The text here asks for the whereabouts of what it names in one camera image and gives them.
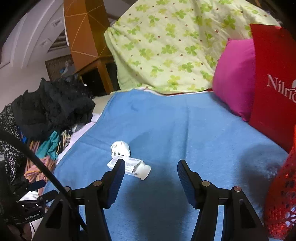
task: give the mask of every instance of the black cable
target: black cable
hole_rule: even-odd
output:
[[[64,197],[67,199],[70,208],[73,211],[73,214],[77,218],[77,221],[81,225],[81,227],[86,230],[86,224],[83,221],[82,217],[80,216],[76,205],[74,204],[73,200],[71,199],[68,192],[65,190],[65,188],[62,186],[62,184],[59,182],[59,180],[48,170],[48,168],[40,161],[40,159],[26,146],[24,145],[20,140],[18,140],[16,137],[11,135],[10,133],[0,129],[0,139],[9,143],[10,145],[14,146],[16,149],[21,151],[27,158],[29,158],[36,167],[39,168],[39,170],[52,182],[52,184],[58,189],[60,193],[64,195]]]
[[[34,233],[36,233],[35,228],[34,228],[34,226],[33,226],[33,223],[30,223],[30,224],[32,225],[32,228],[33,228],[33,230],[34,230]]]

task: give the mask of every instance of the white wall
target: white wall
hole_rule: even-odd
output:
[[[42,77],[49,80],[44,62],[36,62],[27,68],[17,70],[6,65],[0,70],[0,77],[0,111],[26,90],[37,90]]]

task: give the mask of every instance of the green clover bedsheet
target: green clover bedsheet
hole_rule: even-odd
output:
[[[278,25],[245,0],[138,0],[105,39],[121,90],[203,91],[227,39],[251,38],[250,23]]]

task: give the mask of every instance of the pink pillow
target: pink pillow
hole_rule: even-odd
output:
[[[214,93],[244,121],[249,121],[254,101],[255,48],[253,39],[230,40],[213,77]]]

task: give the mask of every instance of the air vent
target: air vent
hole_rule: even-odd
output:
[[[59,18],[59,19],[52,22],[52,26],[54,26],[55,28],[59,27],[60,25],[64,25],[62,18]]]
[[[41,43],[39,43],[39,46],[45,47],[51,43],[50,39],[45,39]]]
[[[68,45],[66,41],[65,30],[63,30],[61,34],[57,37],[57,39],[53,42],[53,44],[50,46],[48,52],[66,47],[68,47]]]

